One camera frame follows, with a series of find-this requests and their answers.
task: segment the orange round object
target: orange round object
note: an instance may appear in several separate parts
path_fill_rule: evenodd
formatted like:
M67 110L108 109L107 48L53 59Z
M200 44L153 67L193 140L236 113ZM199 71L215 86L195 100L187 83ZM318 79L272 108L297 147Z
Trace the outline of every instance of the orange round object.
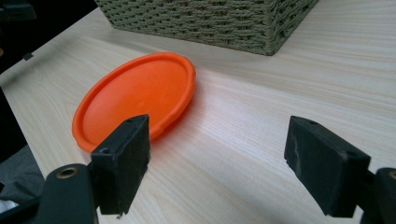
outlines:
M168 52L137 58L90 89L73 117L73 136L91 153L123 121L148 114L153 140L183 112L194 88L195 69L187 58Z

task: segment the basket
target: basket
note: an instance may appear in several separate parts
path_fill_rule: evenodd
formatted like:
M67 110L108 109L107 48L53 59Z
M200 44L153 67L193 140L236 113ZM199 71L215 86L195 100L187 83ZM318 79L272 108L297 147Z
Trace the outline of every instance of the basket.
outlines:
M116 29L274 55L318 0L94 0Z

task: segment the gray wicker basket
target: gray wicker basket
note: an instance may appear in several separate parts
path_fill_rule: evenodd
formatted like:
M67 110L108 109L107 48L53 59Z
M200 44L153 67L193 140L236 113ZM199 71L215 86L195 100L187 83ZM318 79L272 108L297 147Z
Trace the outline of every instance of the gray wicker basket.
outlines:
M116 29L273 55L318 0L94 0Z

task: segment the table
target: table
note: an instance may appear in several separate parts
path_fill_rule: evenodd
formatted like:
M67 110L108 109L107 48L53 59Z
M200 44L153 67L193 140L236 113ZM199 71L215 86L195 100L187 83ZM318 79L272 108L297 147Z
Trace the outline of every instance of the table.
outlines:
M46 176L90 162L71 124L87 91L139 56L173 51L196 68L196 91L151 142L130 213L101 223L359 223L325 217L283 158L290 116L312 119L395 167L396 3L320 0L267 57L113 29L96 9L0 76Z

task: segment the orange plate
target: orange plate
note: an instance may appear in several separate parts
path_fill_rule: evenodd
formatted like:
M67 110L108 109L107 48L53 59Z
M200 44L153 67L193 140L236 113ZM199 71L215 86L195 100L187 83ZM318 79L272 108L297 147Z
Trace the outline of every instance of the orange plate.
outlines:
M148 114L150 140L183 112L195 88L195 69L175 53L137 58L103 77L84 97L73 117L72 133L92 152L123 121Z

